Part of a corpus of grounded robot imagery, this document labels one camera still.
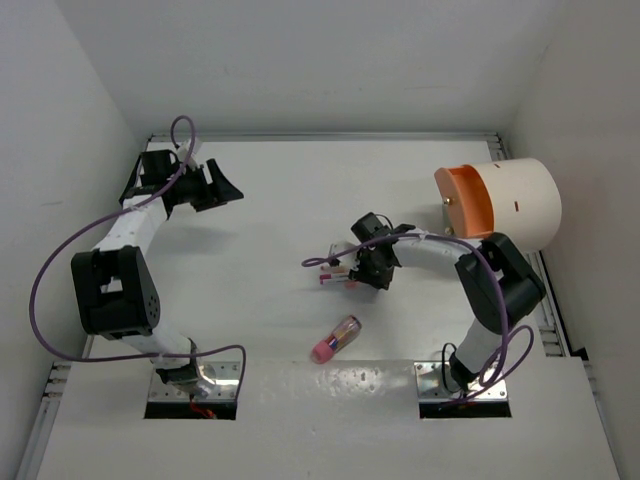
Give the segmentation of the white pen orange band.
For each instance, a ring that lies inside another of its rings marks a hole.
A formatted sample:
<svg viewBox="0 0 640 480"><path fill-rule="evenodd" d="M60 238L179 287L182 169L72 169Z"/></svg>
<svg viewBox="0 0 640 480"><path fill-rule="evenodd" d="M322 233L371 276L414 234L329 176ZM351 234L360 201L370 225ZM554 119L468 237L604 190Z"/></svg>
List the white pen orange band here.
<svg viewBox="0 0 640 480"><path fill-rule="evenodd" d="M350 269L346 267L330 266L330 265L324 265L320 268L320 270L324 274L331 274L331 275L348 275L350 271Z"/></svg>

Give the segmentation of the white pen magenta cap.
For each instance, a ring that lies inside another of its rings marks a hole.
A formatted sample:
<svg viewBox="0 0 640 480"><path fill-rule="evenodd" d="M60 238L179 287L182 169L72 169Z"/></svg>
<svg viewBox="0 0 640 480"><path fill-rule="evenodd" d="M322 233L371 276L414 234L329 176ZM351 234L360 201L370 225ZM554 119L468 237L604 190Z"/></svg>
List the white pen magenta cap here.
<svg viewBox="0 0 640 480"><path fill-rule="evenodd" d="M350 284L352 280L345 274L322 274L319 276L321 285Z"/></svg>

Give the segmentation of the pink capped clip tube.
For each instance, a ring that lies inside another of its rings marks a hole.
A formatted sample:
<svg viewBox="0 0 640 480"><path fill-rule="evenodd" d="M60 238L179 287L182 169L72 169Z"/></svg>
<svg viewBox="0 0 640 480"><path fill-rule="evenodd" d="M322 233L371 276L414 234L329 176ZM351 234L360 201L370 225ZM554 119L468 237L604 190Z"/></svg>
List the pink capped clip tube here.
<svg viewBox="0 0 640 480"><path fill-rule="evenodd" d="M316 364L330 361L336 353L352 343L360 334L361 322L353 315L345 317L323 340L311 350L310 358Z"/></svg>

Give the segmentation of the orange drawer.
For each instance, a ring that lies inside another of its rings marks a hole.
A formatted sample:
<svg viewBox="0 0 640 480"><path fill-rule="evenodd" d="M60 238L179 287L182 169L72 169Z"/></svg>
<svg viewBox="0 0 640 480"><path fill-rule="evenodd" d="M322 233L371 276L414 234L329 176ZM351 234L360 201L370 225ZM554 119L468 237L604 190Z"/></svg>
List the orange drawer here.
<svg viewBox="0 0 640 480"><path fill-rule="evenodd" d="M439 168L434 178L458 237L486 238L494 231L494 213L488 190L471 165Z"/></svg>

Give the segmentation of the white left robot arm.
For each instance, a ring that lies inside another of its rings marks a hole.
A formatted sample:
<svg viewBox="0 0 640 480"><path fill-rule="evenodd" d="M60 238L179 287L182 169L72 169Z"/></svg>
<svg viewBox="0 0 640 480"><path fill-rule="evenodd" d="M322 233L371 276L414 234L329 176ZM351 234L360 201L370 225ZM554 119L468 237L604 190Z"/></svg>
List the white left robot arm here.
<svg viewBox="0 0 640 480"><path fill-rule="evenodd" d="M216 386L215 373L197 358L196 343L161 317L161 302L145 261L159 228L182 204L201 212L243 199L216 161L190 162L187 149L143 152L125 189L120 216L90 251L71 260L83 329L147 354L161 381L191 397Z"/></svg>

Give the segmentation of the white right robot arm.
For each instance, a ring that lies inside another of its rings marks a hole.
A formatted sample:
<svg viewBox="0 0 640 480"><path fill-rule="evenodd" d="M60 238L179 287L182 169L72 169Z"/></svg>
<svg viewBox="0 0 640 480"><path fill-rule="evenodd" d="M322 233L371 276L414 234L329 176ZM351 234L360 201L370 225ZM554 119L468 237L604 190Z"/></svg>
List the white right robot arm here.
<svg viewBox="0 0 640 480"><path fill-rule="evenodd" d="M372 212L358 219L351 231L363 245L349 273L353 281L387 290L395 270L403 267L442 269L447 276L457 276L474 320L450 356L445 382L462 390L503 353L504 338L546 296L540 277L503 233L473 245L435 237L409 224L391 228Z"/></svg>

